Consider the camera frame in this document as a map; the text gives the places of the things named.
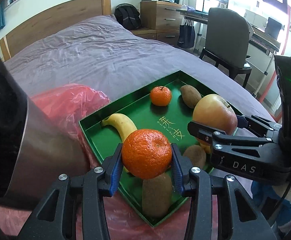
backpack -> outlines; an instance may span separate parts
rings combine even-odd
[[[115,18],[127,30],[136,30],[141,28],[140,13],[128,3],[119,4],[114,11]]]

brown kiwi fruit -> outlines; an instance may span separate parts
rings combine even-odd
[[[193,86],[184,85],[180,88],[181,96],[184,103],[194,109],[201,99],[201,95]]]
[[[201,169],[204,168],[207,157],[205,151],[199,145],[192,145],[188,147],[183,156],[188,157],[193,166]]]
[[[142,183],[142,211],[153,218],[164,217],[171,206],[172,182],[169,175],[163,173],[154,179],[145,179]]]

apple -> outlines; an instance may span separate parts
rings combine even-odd
[[[238,120],[235,112],[221,96],[210,94],[203,97],[193,110],[192,120],[219,130],[228,135],[235,131]]]

gray chair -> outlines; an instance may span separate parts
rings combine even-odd
[[[251,73],[246,61],[249,44],[249,23],[236,12],[226,8],[210,8],[205,48],[200,59],[208,56],[229,70],[229,77],[246,74],[245,88]]]

banana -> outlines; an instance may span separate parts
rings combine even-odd
[[[116,128],[120,134],[122,142],[132,133],[137,130],[132,120],[124,114],[115,113],[109,116],[108,119],[102,120],[102,126],[111,125]]]

